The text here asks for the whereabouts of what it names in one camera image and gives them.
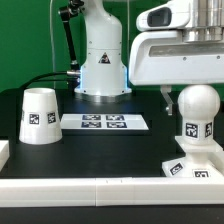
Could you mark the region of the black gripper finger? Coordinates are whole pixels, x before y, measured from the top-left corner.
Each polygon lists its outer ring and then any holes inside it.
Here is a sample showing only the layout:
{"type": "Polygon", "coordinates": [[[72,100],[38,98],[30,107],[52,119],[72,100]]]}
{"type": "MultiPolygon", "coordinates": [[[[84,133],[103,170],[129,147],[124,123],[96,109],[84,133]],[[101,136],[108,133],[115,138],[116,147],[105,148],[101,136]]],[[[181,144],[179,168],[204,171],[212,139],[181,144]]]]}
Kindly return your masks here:
{"type": "Polygon", "coordinates": [[[166,111],[169,116],[172,116],[173,115],[173,101],[170,97],[170,93],[172,92],[172,87],[170,85],[162,85],[160,87],[160,92],[167,104],[166,111]]]}

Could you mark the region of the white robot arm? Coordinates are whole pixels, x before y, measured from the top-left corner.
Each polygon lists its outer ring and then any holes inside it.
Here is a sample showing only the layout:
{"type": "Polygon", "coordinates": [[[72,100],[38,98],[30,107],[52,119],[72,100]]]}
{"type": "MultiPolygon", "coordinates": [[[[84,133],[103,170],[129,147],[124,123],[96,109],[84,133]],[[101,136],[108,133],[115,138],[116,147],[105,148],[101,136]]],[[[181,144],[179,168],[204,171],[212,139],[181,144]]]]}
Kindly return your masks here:
{"type": "Polygon", "coordinates": [[[121,60],[122,25],[103,0],[83,0],[86,60],[75,90],[113,101],[135,86],[224,82],[224,0],[169,0],[140,13],[129,65],[121,60]]]}

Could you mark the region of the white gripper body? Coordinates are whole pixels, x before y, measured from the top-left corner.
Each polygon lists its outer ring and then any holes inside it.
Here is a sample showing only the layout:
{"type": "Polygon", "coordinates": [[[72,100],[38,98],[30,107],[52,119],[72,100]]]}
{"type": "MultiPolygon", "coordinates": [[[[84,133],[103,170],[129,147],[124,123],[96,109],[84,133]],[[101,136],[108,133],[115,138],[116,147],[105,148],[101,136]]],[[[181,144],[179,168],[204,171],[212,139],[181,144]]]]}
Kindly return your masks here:
{"type": "Polygon", "coordinates": [[[224,83],[224,42],[185,43],[181,31],[151,31],[133,41],[129,80],[135,86],[224,83]]]}

